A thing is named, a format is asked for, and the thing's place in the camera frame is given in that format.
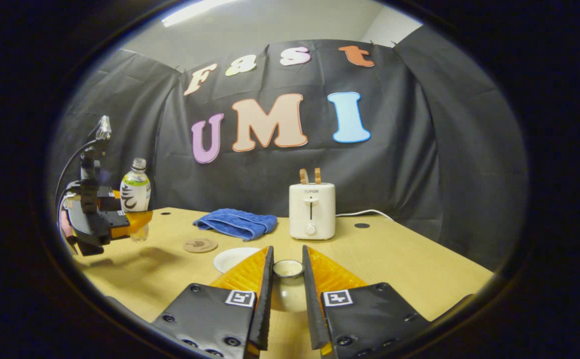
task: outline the small cup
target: small cup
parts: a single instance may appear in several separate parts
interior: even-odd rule
[[[307,309],[303,264],[292,259],[274,263],[272,309],[281,312],[302,312]]]

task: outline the round coaster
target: round coaster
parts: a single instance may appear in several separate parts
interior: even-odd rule
[[[211,250],[217,248],[219,246],[215,241],[212,239],[207,238],[195,238],[195,239],[188,239],[186,241],[183,248],[188,252],[192,253],[206,253],[210,252]]]

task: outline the water bottle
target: water bottle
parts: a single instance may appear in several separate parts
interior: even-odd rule
[[[130,172],[121,180],[121,209],[126,212],[148,211],[150,201],[150,180],[146,175],[146,160],[136,158],[132,161]],[[148,225],[137,232],[130,233],[134,242],[145,241],[148,238]]]

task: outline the wooden table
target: wooden table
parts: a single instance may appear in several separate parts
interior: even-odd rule
[[[420,315],[434,320],[464,296],[476,293],[492,273],[451,250],[383,216],[338,217],[336,235],[327,241],[299,241],[288,234],[288,219],[276,229],[244,242],[214,230],[199,230],[192,222],[205,212],[162,208],[154,212],[148,240],[112,241],[105,252],[75,256],[75,263],[104,295],[113,296],[146,321],[152,322],[190,283],[210,284],[221,273],[214,257],[231,248],[274,246],[274,260],[302,261],[308,245],[347,268],[368,284],[388,282]],[[356,228],[355,223],[369,228]],[[184,243],[210,238],[219,247],[189,253]],[[262,359],[320,357],[310,348],[306,312],[272,311],[269,347]]]

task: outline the power cord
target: power cord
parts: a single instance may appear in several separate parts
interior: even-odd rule
[[[369,212],[376,212],[376,213],[381,214],[381,215],[385,216],[386,218],[389,218],[390,220],[394,221],[394,219],[392,219],[392,217],[388,216],[387,214],[385,214],[385,213],[383,213],[381,211],[377,211],[376,209],[366,209],[365,211],[360,211],[360,212],[355,212],[355,213],[340,213],[340,214],[336,214],[336,216],[337,217],[340,217],[340,216],[356,216],[356,214],[363,214],[363,213],[369,213]]]

